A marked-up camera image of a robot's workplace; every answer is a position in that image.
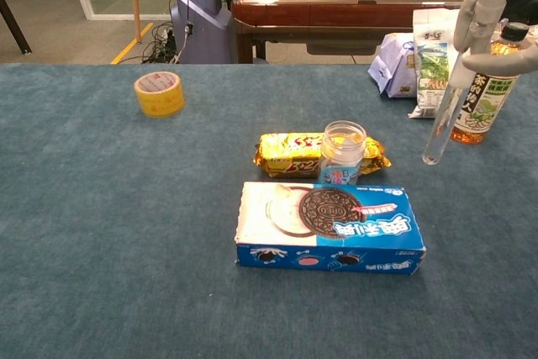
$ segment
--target test tube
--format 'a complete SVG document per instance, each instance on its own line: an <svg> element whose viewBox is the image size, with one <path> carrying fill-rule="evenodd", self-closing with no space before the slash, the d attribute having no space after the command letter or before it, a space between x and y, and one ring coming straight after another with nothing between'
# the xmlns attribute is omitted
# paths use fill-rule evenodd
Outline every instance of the test tube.
<svg viewBox="0 0 538 359"><path fill-rule="evenodd" d="M489 53L490 39L505 5L506 0L477 0L472 10L472 18L468 18L469 26L467 35L469 38L474 39L474 41L469 44L469 50L466 51L470 51L472 54ZM461 19L465 20L466 18L465 16L463 18L458 16L458 23ZM446 144L454 129L454 123L469 93L472 80L475 77L476 73L469 71L463 65L462 60L464 56L465 53L460 53L457 57L456 64L446 86L445 95L435 116L430 139L426 143L425 151L422 154L422 161L426 164L437 164L443 156Z"/></svg>

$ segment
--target yellow snack wrapper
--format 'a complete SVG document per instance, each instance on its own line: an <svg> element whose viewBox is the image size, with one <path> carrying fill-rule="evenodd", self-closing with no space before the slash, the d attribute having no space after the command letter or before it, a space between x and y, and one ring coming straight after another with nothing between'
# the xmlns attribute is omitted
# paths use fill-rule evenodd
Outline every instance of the yellow snack wrapper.
<svg viewBox="0 0 538 359"><path fill-rule="evenodd" d="M321 157L322 133L265 134L256 145L254 163L269 177L316 178ZM383 145L367 137L361 174L369 174L392 163Z"/></svg>

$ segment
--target yellow floor line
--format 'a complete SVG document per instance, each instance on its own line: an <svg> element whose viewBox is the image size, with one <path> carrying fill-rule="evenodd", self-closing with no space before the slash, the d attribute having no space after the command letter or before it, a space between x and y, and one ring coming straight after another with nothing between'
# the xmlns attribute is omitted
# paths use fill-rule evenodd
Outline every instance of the yellow floor line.
<svg viewBox="0 0 538 359"><path fill-rule="evenodd" d="M140 32L140 35L143 37L145 33L147 33L151 27L153 27L153 23L148 23L144 27L144 29ZM129 44L122 50L118 55L110 62L110 65L118 65L118 62L120 62L128 53L129 51L136 45L136 38L134 38Z"/></svg>

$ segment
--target glass jar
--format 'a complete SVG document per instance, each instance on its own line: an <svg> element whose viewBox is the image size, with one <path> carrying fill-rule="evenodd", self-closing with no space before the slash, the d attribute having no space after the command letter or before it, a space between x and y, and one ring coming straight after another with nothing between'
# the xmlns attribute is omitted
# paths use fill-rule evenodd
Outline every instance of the glass jar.
<svg viewBox="0 0 538 359"><path fill-rule="evenodd" d="M325 128L319 159L322 184L355 184L361 171L367 133L351 121L335 121Z"/></svg>

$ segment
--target bottle label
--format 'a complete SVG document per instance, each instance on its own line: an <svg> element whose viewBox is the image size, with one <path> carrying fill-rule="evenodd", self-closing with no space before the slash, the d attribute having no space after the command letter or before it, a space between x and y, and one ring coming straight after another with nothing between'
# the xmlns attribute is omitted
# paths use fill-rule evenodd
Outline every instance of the bottle label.
<svg viewBox="0 0 538 359"><path fill-rule="evenodd" d="M516 81L517 77L477 74L455 126L473 134L488 132Z"/></svg>
<svg viewBox="0 0 538 359"><path fill-rule="evenodd" d="M354 181L359 173L357 167L327 166L319 171L319 183L346 185Z"/></svg>

